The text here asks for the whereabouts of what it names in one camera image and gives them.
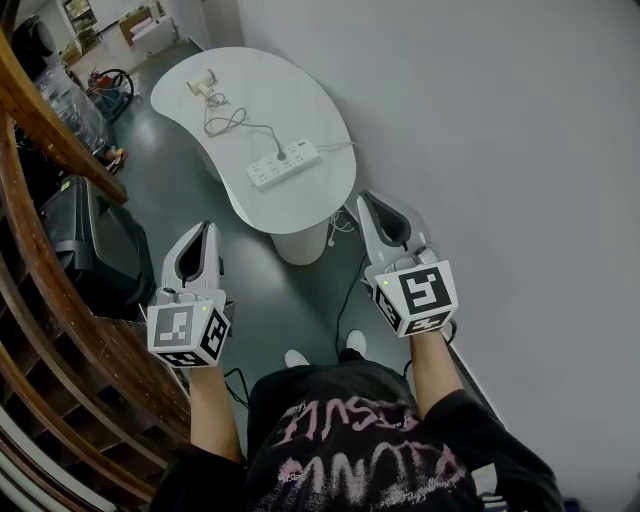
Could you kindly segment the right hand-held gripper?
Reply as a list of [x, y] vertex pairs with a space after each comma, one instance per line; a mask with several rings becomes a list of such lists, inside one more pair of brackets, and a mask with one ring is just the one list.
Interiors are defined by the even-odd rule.
[[[356, 206], [366, 252], [375, 264], [364, 277], [393, 332], [403, 338], [443, 328], [459, 302], [450, 263], [423, 246], [428, 238], [424, 219], [409, 205], [369, 190], [359, 194]], [[400, 249], [415, 248], [397, 260]]]

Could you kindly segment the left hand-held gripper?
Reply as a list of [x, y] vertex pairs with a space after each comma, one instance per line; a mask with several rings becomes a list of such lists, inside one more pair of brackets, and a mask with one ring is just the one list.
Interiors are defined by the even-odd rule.
[[200, 222], [164, 259], [164, 288], [147, 308], [147, 348], [152, 355], [173, 368], [218, 365], [235, 314], [235, 303], [219, 289], [220, 281], [218, 229]]

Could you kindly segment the white power strip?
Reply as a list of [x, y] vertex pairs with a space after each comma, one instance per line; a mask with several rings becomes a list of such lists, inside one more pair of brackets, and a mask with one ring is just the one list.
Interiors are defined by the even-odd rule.
[[317, 148], [307, 139], [285, 147], [284, 151], [287, 155], [284, 161], [278, 160], [275, 152], [247, 167], [246, 173], [252, 186], [258, 190], [266, 190], [322, 160]]

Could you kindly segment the person's right forearm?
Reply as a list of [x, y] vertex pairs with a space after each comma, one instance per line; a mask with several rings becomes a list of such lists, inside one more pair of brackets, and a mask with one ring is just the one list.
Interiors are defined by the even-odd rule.
[[449, 348], [440, 331], [410, 337], [412, 373], [420, 417], [449, 394], [463, 389]]

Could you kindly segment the person's left forearm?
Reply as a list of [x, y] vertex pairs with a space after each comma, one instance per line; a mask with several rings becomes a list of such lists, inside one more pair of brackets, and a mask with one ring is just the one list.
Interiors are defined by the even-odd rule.
[[191, 443], [235, 463], [242, 452], [231, 399], [220, 367], [190, 372]]

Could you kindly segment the cream hair dryer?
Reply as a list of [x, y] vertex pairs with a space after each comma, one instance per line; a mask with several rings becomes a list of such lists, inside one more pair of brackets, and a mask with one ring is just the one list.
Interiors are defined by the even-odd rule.
[[214, 93], [216, 82], [215, 73], [210, 68], [207, 68], [204, 72], [188, 80], [187, 86], [193, 95], [201, 95], [208, 98]]

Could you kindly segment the black and grey machine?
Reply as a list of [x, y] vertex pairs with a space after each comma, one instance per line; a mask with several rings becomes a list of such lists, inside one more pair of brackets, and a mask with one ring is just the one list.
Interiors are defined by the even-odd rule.
[[54, 253], [92, 314], [136, 320], [156, 289], [146, 234], [130, 212], [81, 176], [40, 209]]

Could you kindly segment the person's white right shoe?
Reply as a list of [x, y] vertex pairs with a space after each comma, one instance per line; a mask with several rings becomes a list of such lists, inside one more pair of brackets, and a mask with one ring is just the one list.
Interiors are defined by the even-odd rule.
[[353, 360], [366, 358], [367, 343], [362, 331], [351, 330], [346, 338], [345, 353]]

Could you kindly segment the red and black tool pile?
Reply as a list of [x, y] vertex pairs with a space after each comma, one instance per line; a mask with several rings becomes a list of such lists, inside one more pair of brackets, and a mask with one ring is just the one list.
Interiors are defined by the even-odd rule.
[[135, 87], [131, 76], [122, 69], [102, 72], [94, 69], [87, 80], [87, 96], [109, 122], [114, 123], [133, 100]]

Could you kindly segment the plastic-wrapped pallet load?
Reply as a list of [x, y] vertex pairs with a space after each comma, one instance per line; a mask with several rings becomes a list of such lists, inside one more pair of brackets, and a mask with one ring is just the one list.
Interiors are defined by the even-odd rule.
[[111, 125], [62, 66], [46, 69], [34, 84], [60, 120], [91, 153], [115, 143]]

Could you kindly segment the white block furniture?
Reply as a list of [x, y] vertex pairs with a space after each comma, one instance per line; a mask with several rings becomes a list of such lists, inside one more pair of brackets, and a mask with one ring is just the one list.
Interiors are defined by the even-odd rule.
[[146, 18], [131, 29], [132, 52], [138, 57], [154, 56], [179, 41], [171, 16]]

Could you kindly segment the person's black printed shirt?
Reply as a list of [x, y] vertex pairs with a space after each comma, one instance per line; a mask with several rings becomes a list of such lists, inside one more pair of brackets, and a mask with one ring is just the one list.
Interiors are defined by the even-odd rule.
[[149, 512], [563, 512], [552, 470], [467, 392], [420, 415], [373, 362], [260, 379], [247, 442], [243, 463], [178, 448]]

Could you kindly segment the black round-front appliance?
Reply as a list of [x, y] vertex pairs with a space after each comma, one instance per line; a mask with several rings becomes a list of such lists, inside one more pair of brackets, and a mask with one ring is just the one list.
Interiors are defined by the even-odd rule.
[[60, 63], [53, 37], [38, 14], [29, 16], [15, 28], [11, 47], [32, 82]]

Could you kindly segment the white ribbed table pedestal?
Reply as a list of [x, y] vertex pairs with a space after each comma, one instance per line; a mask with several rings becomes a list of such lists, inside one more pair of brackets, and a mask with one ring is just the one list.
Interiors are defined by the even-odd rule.
[[271, 234], [277, 254], [287, 263], [306, 266], [318, 260], [325, 248], [329, 220], [290, 234]]

